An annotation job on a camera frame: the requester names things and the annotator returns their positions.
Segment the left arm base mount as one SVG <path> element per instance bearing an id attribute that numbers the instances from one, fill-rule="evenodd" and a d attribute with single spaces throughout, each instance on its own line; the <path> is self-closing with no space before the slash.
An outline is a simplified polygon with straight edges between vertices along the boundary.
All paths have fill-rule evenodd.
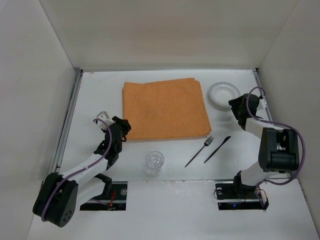
<path id="1" fill-rule="evenodd" d="M 100 173 L 94 180 L 104 183 L 104 189 L 79 207 L 80 211 L 125 211 L 127 206 L 127 181 L 113 181 L 110 177 Z"/>

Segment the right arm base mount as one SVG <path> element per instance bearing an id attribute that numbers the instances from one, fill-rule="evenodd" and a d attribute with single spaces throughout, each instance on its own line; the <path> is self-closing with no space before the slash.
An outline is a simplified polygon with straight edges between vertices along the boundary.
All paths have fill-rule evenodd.
<path id="1" fill-rule="evenodd" d="M 263 189 L 242 184 L 238 173 L 233 180 L 215 182 L 213 196 L 220 211 L 262 210 L 269 207 L 269 198 Z"/>

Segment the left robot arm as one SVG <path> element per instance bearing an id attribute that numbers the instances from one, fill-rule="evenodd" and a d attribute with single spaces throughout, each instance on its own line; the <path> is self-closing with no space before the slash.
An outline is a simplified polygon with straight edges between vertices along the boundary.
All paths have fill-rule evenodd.
<path id="1" fill-rule="evenodd" d="M 114 116 L 94 119 L 104 133 L 104 140 L 83 163 L 63 173 L 50 173 L 44 180 L 32 208 L 43 222 L 64 227 L 77 210 L 116 211 L 125 209 L 122 189 L 113 186 L 104 174 L 119 158 L 131 125 Z"/>

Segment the clear drinking glass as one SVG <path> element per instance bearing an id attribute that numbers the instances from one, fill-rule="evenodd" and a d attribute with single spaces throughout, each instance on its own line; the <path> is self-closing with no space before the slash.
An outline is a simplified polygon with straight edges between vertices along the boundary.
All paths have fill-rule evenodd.
<path id="1" fill-rule="evenodd" d="M 165 158 L 161 152 L 152 151 L 147 154 L 145 158 L 145 162 L 146 162 L 148 171 L 152 175 L 157 175 L 164 165 Z"/>

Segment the orange cloth placemat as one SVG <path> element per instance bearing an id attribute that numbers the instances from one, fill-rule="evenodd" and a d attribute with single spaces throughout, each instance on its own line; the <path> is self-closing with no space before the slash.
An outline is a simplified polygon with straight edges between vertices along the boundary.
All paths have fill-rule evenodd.
<path id="1" fill-rule="evenodd" d="M 194 78 L 125 82 L 122 98 L 129 140 L 198 138 L 212 131 L 201 84 Z"/>

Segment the white round plate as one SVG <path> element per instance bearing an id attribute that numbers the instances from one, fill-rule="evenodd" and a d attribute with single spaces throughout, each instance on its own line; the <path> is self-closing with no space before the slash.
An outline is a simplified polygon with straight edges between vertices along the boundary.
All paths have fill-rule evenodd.
<path id="1" fill-rule="evenodd" d="M 239 89 L 229 82 L 217 82 L 208 92 L 209 98 L 217 106 L 230 109 L 229 101 L 241 96 Z"/>

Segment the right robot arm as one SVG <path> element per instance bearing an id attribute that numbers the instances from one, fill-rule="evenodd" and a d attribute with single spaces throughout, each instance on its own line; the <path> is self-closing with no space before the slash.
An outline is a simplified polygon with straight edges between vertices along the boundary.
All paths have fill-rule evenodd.
<path id="1" fill-rule="evenodd" d="M 271 176 L 300 169 L 297 132 L 257 117 L 260 99 L 244 94 L 228 101 L 238 125 L 260 139 L 257 162 L 233 178 L 232 191 L 240 198 L 253 193 L 258 184 Z"/>

